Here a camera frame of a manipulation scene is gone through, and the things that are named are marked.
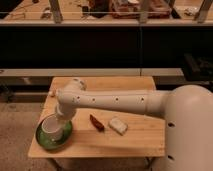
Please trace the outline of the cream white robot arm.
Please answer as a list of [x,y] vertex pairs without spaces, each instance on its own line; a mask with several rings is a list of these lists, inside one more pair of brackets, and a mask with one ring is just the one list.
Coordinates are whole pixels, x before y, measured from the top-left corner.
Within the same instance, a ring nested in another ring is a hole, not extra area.
[[73,79],[56,91],[56,114],[71,119],[78,108],[152,114],[165,119],[165,171],[213,171],[213,92],[198,85],[172,91],[88,91]]

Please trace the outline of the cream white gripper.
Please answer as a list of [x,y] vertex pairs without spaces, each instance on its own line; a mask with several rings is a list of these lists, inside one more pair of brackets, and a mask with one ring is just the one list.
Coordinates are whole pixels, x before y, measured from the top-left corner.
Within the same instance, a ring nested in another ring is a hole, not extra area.
[[65,124],[71,121],[76,114],[76,109],[67,106],[57,105],[55,107],[55,114],[60,124]]

